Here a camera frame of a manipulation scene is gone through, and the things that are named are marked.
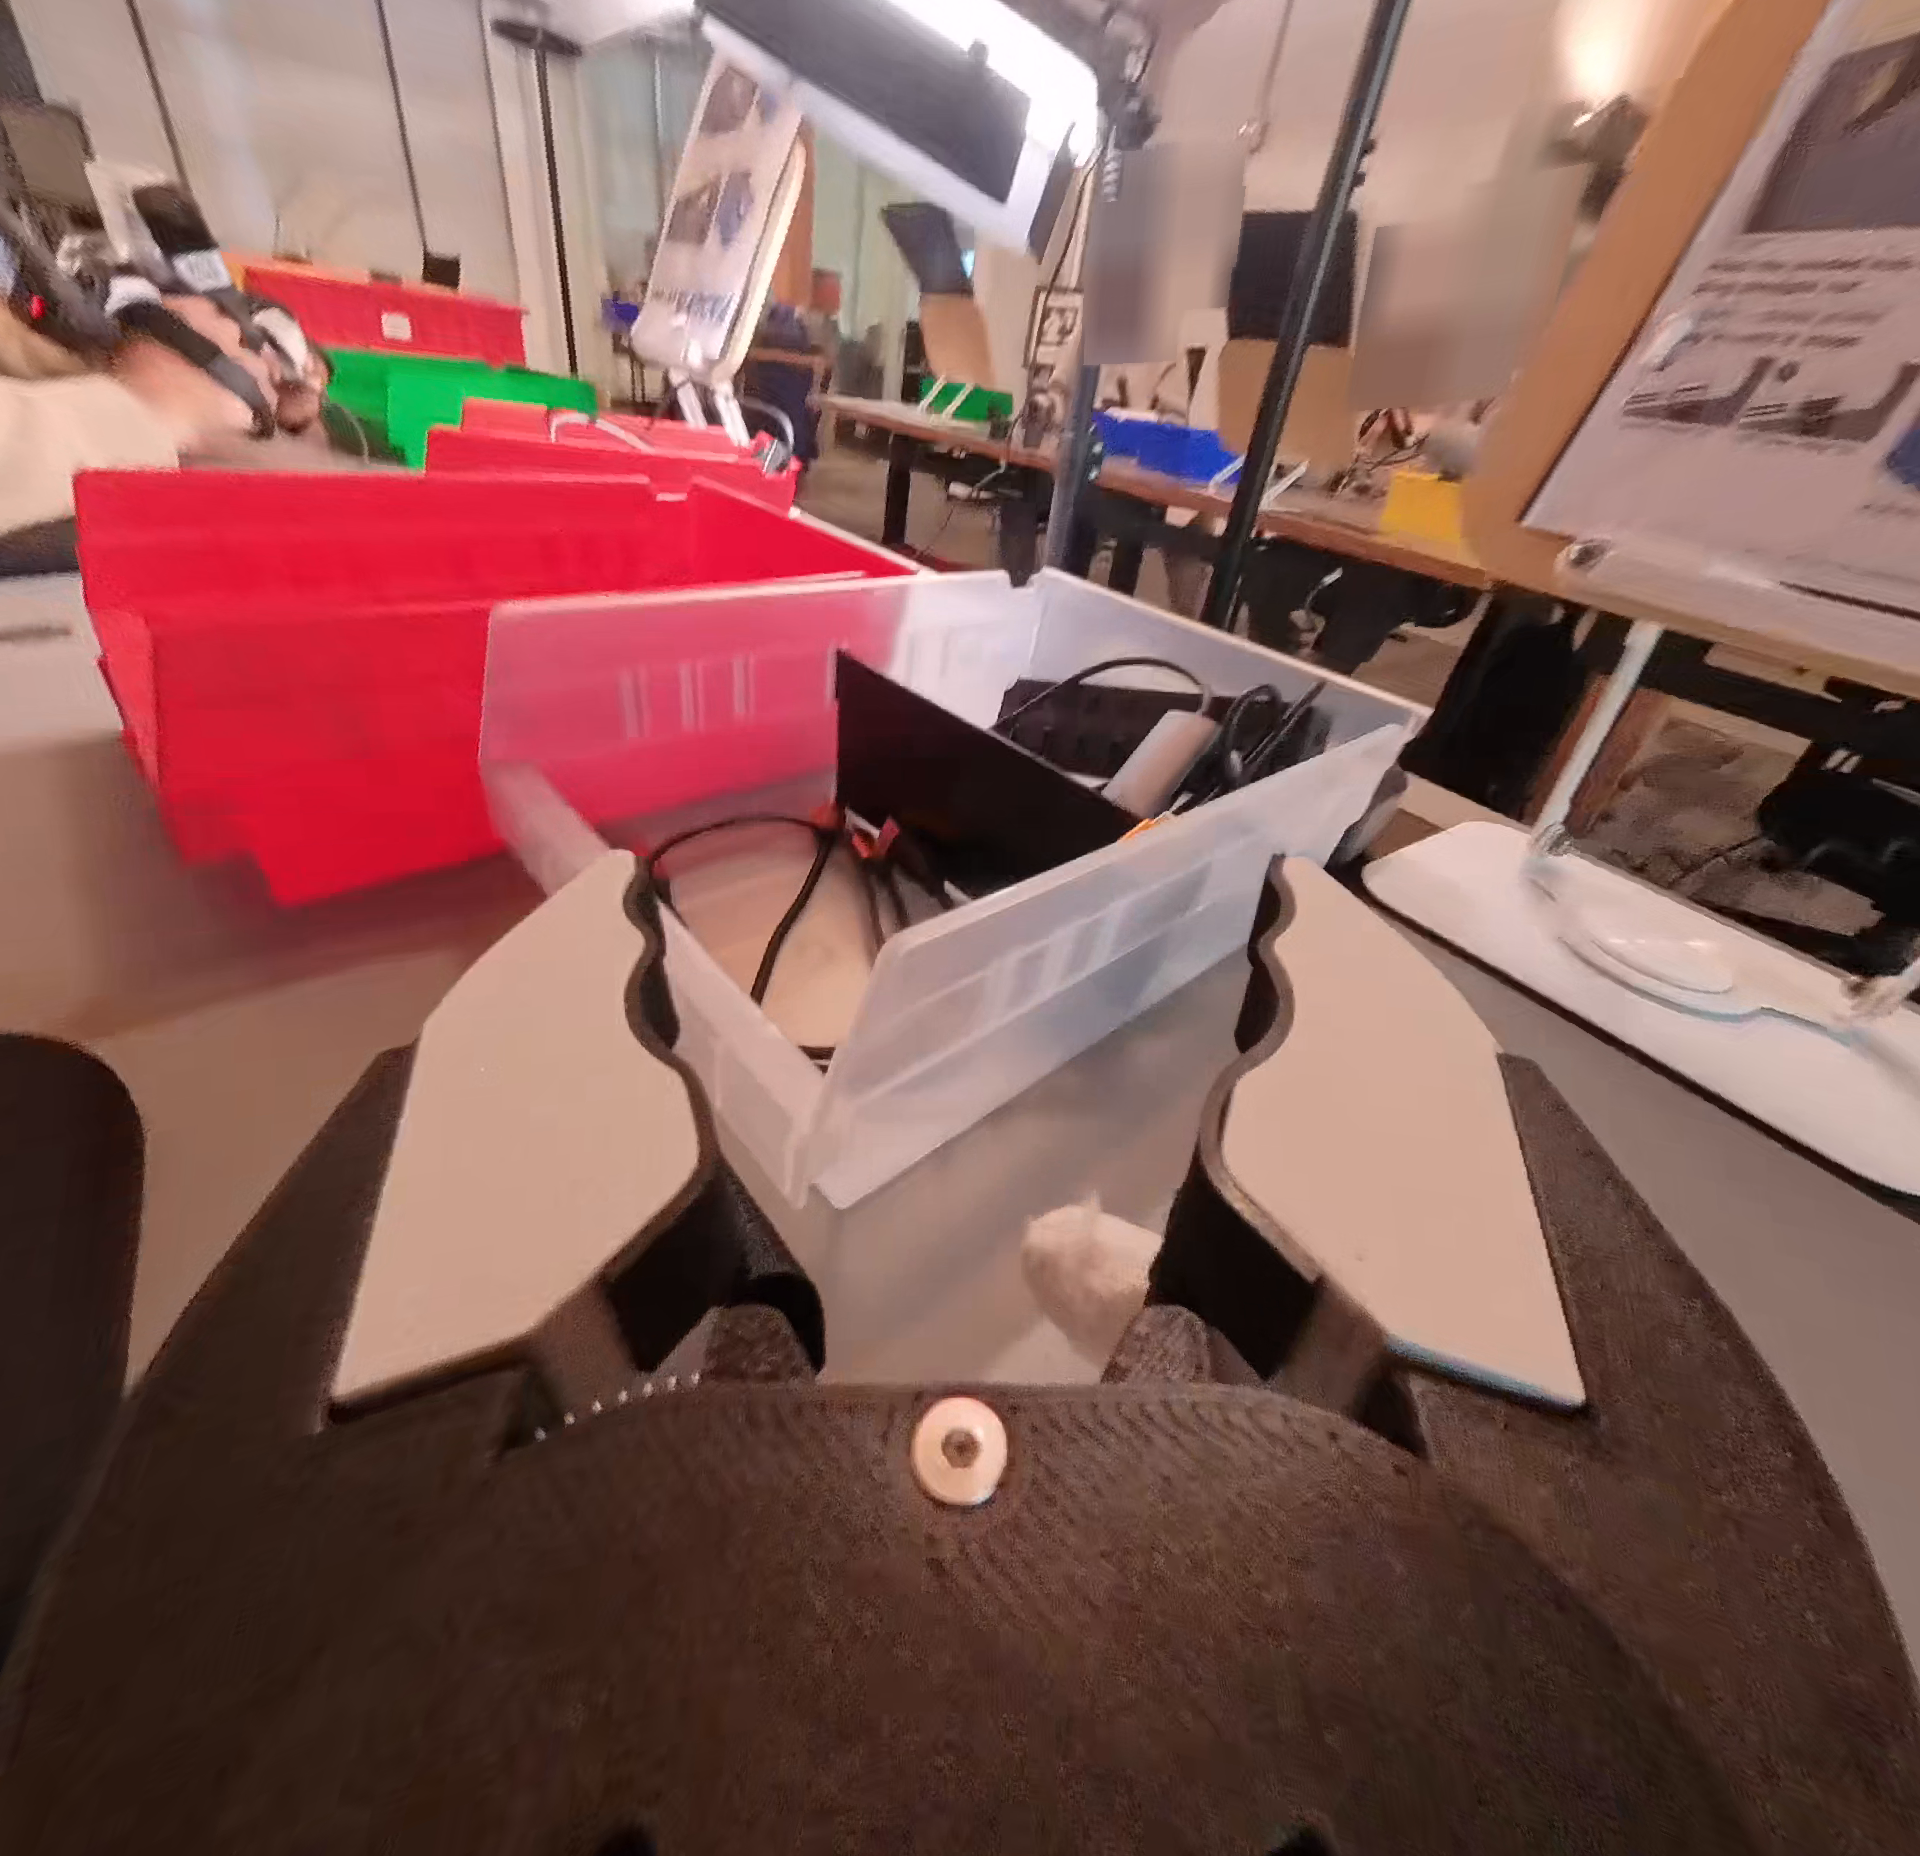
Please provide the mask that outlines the instruction sheet on board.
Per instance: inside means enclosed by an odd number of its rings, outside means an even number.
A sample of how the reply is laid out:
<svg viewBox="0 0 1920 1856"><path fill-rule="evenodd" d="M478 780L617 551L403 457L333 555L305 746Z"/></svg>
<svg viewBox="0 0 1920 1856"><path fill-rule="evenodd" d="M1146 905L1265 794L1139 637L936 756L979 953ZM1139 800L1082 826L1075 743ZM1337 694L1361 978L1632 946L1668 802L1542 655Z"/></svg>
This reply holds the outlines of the instruction sheet on board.
<svg viewBox="0 0 1920 1856"><path fill-rule="evenodd" d="M804 174L791 88L716 54L659 218L631 345L702 389L732 384L767 306Z"/></svg>
<svg viewBox="0 0 1920 1856"><path fill-rule="evenodd" d="M1697 59L1715 62L1715 49L1740 51L1740 13L1736 0L1692 58L1673 97L1682 114L1699 117L1704 79ZM1708 129L1702 153L1681 151L1678 172L1653 179L1653 198L1618 208L1641 155L1623 179L1613 202L1602 216L1594 244L1552 314L1545 336L1534 348L1519 382L1505 394L1489 441L1482 446L1477 470L1467 485L1470 543L1485 572L1507 588L1606 610L1629 619L1659 622L1675 635L1711 644L1733 644L1752 654L1776 655L1820 674L1841 674L1860 685L1889 686L1895 694L1916 694L1917 629L1903 631L1899 622L1865 618L1858 610L1823 610L1810 616L1783 613L1783 597L1771 586L1736 584L1733 588L1697 591L1681 578L1657 572L1602 572L1602 547L1542 535L1527 526L1524 513L1545 473L1594 400L1621 354L1621 345L1638 331L1650 299L1667 278L1675 249L1697 222L1697 204L1682 196L1692 160L1704 164L1711 181L1726 172L1726 155L1738 151L1743 126L1755 120L1755 97L1771 88L1791 43L1780 18L1758 18L1758 66L1736 70L1736 126L1729 136ZM1664 140L1654 117L1645 140Z"/></svg>

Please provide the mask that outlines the person's right hand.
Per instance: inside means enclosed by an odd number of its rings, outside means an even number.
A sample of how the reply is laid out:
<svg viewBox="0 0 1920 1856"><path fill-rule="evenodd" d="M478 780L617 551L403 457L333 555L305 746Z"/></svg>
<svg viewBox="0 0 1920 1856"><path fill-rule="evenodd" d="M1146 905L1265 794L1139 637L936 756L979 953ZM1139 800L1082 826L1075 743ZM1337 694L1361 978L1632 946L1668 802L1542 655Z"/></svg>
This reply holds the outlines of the person's right hand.
<svg viewBox="0 0 1920 1856"><path fill-rule="evenodd" d="M1026 1226L1020 1276L1039 1315L1088 1360L1108 1360L1146 1306L1164 1236L1094 1198Z"/></svg>

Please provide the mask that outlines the red plastic bin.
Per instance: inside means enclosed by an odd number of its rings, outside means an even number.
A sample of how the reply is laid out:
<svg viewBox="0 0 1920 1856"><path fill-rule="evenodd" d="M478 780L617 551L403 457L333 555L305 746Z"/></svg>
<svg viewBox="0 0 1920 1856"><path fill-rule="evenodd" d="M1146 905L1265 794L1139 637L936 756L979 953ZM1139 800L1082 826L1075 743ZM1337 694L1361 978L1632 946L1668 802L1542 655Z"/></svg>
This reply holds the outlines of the red plastic bin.
<svg viewBox="0 0 1920 1856"><path fill-rule="evenodd" d="M324 349L526 361L526 311L442 286L381 280L293 259L232 256L238 284L301 325Z"/></svg>
<svg viewBox="0 0 1920 1856"><path fill-rule="evenodd" d="M456 425L426 434L429 476L639 479L659 497L713 485L786 513L803 466L782 438L757 433L746 444L716 425L637 413L583 413L468 400Z"/></svg>
<svg viewBox="0 0 1920 1856"><path fill-rule="evenodd" d="M167 834L286 910L499 855L496 605L912 572L713 477L95 470L73 497L99 670Z"/></svg>

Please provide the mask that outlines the long wooden desk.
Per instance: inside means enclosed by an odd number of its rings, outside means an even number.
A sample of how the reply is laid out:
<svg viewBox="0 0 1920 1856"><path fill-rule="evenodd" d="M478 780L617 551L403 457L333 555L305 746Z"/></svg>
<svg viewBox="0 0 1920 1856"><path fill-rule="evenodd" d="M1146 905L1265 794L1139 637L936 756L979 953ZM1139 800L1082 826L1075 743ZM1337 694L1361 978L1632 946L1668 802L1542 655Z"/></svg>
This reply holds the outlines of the long wooden desk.
<svg viewBox="0 0 1920 1856"><path fill-rule="evenodd" d="M855 433L882 452L888 548L936 566L938 536L910 535L910 497L926 479L967 490L992 511L1000 559L1019 580L1043 567L1055 448L916 405L823 394L822 440L850 441ZM1075 502L1065 567L1084 575L1106 554L1106 584L1123 597L1139 593L1152 551L1212 569L1233 508L1230 486L1106 459ZM1224 625L1289 655L1333 655L1337 670L1354 672L1405 629L1467 622L1492 591L1492 578L1463 547L1387 529L1382 515L1378 499L1284 490L1255 517Z"/></svg>

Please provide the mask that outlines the black disc floor lamp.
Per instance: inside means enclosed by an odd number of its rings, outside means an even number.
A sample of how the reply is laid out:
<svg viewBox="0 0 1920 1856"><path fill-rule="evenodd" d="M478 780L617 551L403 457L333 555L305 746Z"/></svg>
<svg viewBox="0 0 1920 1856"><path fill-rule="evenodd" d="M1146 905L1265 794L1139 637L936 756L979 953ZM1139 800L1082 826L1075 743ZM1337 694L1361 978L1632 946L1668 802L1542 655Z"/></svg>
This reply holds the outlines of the black disc floor lamp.
<svg viewBox="0 0 1920 1856"><path fill-rule="evenodd" d="M1260 522L1272 467L1279 453L1291 402L1304 378L1304 363L1332 270L1341 224L1351 211L1356 185L1375 142L1378 108L1403 43L1413 0L1375 0L1368 28L1356 54L1356 72L1341 108L1338 129L1323 174L1316 208L1304 234L1274 357L1260 389L1250 446L1238 470L1228 522L1212 548L1212 578L1202 604L1202 622L1233 629L1238 607L1238 584Z"/></svg>

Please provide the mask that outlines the black bin divider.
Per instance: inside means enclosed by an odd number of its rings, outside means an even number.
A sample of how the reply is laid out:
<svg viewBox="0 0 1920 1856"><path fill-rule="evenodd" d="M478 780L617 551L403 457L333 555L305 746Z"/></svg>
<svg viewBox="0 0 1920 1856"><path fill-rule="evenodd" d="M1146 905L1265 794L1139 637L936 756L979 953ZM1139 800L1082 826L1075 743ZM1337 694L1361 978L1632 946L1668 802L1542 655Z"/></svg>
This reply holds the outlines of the black bin divider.
<svg viewBox="0 0 1920 1856"><path fill-rule="evenodd" d="M1093 858L1139 820L1064 769L904 689L850 654L834 660L835 791L872 832L967 898Z"/></svg>

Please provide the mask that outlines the led panel light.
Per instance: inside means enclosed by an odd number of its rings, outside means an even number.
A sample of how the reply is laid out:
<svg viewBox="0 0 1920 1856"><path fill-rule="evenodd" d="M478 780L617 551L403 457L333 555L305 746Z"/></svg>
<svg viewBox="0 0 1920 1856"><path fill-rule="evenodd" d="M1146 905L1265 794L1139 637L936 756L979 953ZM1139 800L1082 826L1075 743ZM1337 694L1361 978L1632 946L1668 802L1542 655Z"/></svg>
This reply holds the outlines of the led panel light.
<svg viewBox="0 0 1920 1856"><path fill-rule="evenodd" d="M1094 66L1013 0L694 0L708 40L975 242L1043 259L1097 151Z"/></svg>

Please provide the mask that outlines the black usb cable red plug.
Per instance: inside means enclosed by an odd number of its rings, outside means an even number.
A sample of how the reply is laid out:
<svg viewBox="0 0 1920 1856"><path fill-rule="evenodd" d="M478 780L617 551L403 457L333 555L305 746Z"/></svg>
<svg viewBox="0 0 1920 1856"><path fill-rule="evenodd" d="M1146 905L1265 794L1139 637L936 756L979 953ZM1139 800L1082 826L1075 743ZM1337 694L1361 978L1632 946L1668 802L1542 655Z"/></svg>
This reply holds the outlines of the black usb cable red plug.
<svg viewBox="0 0 1920 1856"><path fill-rule="evenodd" d="M663 839L657 846L651 846L640 859L659 907L672 915L680 912L666 873L675 858L713 839L767 829L796 829L808 834L812 858L798 893L789 899L767 946L759 949L747 990L752 1004L769 1000L773 981L782 973L789 941L803 926L808 910L812 910L839 858L852 861L852 873L866 907L874 953L880 953L896 936L913 923L913 912L906 899L910 886L939 915L962 907L962 898L951 893L948 878L906 832L892 822L880 826L869 823L839 806L823 806L809 815L723 815Z"/></svg>

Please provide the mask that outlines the long black usb hub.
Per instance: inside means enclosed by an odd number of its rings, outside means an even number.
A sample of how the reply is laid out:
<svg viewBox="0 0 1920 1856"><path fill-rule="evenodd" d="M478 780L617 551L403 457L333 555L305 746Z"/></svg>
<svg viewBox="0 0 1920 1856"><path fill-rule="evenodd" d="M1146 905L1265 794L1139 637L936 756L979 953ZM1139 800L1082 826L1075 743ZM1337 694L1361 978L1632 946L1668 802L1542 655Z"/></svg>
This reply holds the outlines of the long black usb hub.
<svg viewBox="0 0 1920 1856"><path fill-rule="evenodd" d="M992 731L1097 794L1127 752L1170 710L1199 710L1219 724L1212 752L1193 769L1167 815L1187 815L1316 761L1329 743L1323 691L1278 686L1215 694L1166 663L1106 663L1064 679L1022 677L1002 698Z"/></svg>

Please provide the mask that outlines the clear plastic bin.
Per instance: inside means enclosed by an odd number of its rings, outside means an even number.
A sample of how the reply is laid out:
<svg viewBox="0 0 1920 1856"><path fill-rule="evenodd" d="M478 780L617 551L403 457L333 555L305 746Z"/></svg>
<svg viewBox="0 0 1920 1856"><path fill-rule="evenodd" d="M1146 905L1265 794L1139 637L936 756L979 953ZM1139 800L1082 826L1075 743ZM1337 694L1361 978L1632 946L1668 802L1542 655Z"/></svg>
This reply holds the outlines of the clear plastic bin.
<svg viewBox="0 0 1920 1856"><path fill-rule="evenodd" d="M847 655L986 729L1020 677L1166 657L1212 694L1316 694L1317 758L897 934L818 1069L665 915L682 1060L789 1198L847 1209L1246 949L1274 858L1329 865L1378 806L1421 705L1064 572L829 575L499 604L478 764L496 834L549 893L710 815L804 809L835 756Z"/></svg>

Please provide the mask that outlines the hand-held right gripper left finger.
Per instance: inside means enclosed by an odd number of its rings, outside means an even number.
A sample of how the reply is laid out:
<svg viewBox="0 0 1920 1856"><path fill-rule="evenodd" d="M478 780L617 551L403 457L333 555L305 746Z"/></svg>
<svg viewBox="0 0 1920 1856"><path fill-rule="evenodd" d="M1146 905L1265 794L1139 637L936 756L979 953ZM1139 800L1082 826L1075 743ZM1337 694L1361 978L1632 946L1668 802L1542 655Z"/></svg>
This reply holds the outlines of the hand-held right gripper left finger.
<svg viewBox="0 0 1920 1856"><path fill-rule="evenodd" d="M333 1376L344 1413L526 1367L562 1414L637 1399L614 1282L720 1164L640 992L659 959L637 858L601 855L503 936L420 1030Z"/></svg>

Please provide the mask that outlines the grey usb hub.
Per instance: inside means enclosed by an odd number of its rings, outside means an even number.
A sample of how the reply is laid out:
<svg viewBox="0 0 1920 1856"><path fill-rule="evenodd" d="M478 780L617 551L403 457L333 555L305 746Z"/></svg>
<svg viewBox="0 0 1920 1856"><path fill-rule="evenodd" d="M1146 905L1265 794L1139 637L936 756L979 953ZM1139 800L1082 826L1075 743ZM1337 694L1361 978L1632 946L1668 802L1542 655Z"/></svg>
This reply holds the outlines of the grey usb hub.
<svg viewBox="0 0 1920 1856"><path fill-rule="evenodd" d="M1100 791L1101 800L1134 822L1164 818L1193 769L1212 752L1219 724L1199 710L1170 710L1127 752Z"/></svg>

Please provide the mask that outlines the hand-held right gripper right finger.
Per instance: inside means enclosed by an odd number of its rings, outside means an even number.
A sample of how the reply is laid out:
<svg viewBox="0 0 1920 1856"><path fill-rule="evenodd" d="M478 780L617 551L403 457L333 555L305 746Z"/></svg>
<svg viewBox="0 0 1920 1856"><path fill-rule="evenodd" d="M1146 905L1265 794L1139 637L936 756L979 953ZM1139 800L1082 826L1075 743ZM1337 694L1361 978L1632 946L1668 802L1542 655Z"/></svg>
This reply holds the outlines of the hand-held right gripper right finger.
<svg viewBox="0 0 1920 1856"><path fill-rule="evenodd" d="M1218 1330L1324 1408L1387 1367L1587 1405L1496 1035L1358 896L1274 859L1248 1000L1272 1018L1202 1114L1204 1189L1250 1247Z"/></svg>

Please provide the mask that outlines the blue plastic bin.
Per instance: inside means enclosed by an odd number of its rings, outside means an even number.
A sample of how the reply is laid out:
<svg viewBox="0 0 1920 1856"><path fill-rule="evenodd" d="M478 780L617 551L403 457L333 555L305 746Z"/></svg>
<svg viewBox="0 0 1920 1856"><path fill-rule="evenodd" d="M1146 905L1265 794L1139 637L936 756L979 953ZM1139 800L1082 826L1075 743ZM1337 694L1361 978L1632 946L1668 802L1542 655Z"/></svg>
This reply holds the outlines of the blue plastic bin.
<svg viewBox="0 0 1920 1856"><path fill-rule="evenodd" d="M1243 457L1212 428L1117 408L1094 410L1093 425L1106 462L1184 485L1233 485L1238 477Z"/></svg>

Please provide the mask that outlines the blue jacket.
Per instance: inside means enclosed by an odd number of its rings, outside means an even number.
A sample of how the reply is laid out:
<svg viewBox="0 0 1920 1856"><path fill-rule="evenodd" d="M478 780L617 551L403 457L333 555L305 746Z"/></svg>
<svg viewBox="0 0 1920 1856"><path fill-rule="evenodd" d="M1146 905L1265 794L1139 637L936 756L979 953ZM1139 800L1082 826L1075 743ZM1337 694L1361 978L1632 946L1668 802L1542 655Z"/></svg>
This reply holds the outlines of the blue jacket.
<svg viewBox="0 0 1920 1856"><path fill-rule="evenodd" d="M783 413L793 452L808 473L822 452L822 376L829 357L801 306L769 302L761 311L740 382L751 402Z"/></svg>

